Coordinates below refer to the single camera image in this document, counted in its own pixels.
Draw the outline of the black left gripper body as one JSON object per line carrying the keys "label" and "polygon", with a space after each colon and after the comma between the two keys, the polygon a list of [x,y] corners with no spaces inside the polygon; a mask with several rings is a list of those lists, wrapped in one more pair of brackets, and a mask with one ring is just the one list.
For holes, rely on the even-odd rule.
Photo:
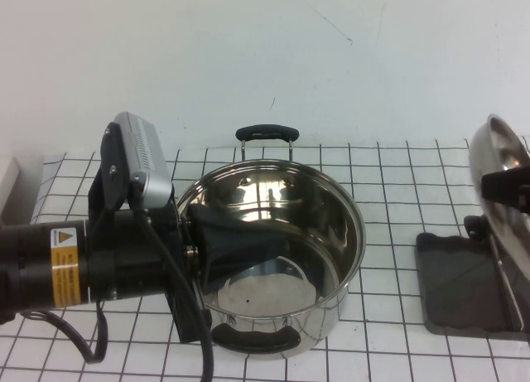
{"label": "black left gripper body", "polygon": [[162,293],[182,343],[210,332],[201,293],[209,275],[201,225],[174,202],[143,212],[90,203],[88,215],[89,284],[97,299]]}

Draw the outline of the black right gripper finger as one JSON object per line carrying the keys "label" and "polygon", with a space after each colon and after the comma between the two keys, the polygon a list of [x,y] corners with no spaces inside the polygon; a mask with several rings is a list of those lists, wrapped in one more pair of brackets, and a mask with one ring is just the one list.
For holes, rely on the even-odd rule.
{"label": "black right gripper finger", "polygon": [[483,175],[481,196],[520,212],[529,212],[529,167],[516,167]]}

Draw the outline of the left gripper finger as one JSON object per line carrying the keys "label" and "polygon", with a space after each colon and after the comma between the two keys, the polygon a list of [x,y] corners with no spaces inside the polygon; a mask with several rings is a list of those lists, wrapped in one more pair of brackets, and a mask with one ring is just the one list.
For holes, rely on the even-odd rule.
{"label": "left gripper finger", "polygon": [[200,249],[200,288],[218,290],[243,271],[283,255],[287,243],[250,243]]}
{"label": "left gripper finger", "polygon": [[281,250],[287,242],[281,231],[212,206],[190,205],[189,220],[190,235],[202,249]]}

